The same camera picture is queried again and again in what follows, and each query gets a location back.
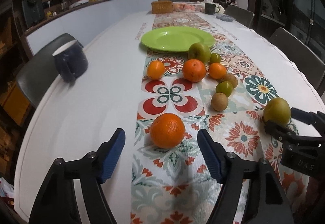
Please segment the cup handle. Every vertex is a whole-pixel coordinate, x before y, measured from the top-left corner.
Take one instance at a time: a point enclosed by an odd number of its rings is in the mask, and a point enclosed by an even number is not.
[[[61,67],[61,76],[62,78],[67,81],[67,82],[74,82],[76,80],[76,78],[74,77],[74,75],[71,73],[70,68],[68,66],[68,62],[66,60],[66,58],[64,58],[61,61],[60,64]]]

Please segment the plate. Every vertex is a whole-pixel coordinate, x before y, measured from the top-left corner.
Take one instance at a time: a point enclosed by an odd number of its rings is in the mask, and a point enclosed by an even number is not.
[[[141,42],[154,50],[187,52],[193,43],[205,43],[211,47],[215,43],[215,38],[203,30],[174,26],[149,31],[142,36]]]

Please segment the white plastic basket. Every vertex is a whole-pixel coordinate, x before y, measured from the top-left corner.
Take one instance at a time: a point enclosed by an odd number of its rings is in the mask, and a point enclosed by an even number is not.
[[[173,2],[174,11],[179,12],[200,12],[201,11],[201,3],[195,2]]]

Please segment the screw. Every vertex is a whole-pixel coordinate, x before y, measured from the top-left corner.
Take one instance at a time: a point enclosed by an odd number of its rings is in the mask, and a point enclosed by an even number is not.
[[[62,158],[56,158],[55,160],[54,160],[54,163],[55,164],[61,164],[61,163],[63,163],[64,162],[64,160],[62,159]]]
[[[267,161],[267,159],[265,159],[265,158],[261,158],[261,162],[262,162],[263,164],[268,164],[268,161]]]
[[[90,151],[89,153],[87,153],[87,157],[88,158],[94,158],[96,156],[96,152],[95,151]]]
[[[228,156],[229,158],[231,158],[231,159],[234,159],[234,158],[236,157],[236,154],[233,153],[233,152],[231,152],[231,151],[229,151],[229,152],[227,152],[227,156]]]

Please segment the table runner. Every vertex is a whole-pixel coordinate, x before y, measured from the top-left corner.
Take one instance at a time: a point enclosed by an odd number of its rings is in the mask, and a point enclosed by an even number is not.
[[[271,98],[281,95],[225,32],[198,15],[177,12],[156,15],[153,29],[168,26],[190,26],[211,33],[216,40],[211,52],[221,55],[227,72],[237,75],[239,82],[229,97],[228,107],[222,112],[215,111],[210,105],[218,82],[209,75],[199,83],[185,80],[182,67],[187,53],[148,50],[134,138],[131,223],[207,221],[221,186],[211,178],[197,144],[197,132],[202,128],[226,151],[233,151],[243,159],[258,161],[266,157],[295,211],[305,200],[308,177],[280,164],[282,144],[265,133],[262,122],[262,109]],[[163,62],[166,71],[160,80],[153,81],[146,72],[154,60]],[[155,146],[149,135],[151,123],[163,113],[175,113],[186,128],[183,141],[170,150]],[[292,120],[288,126],[298,134]],[[243,181],[235,223],[241,222],[248,185],[249,181]]]

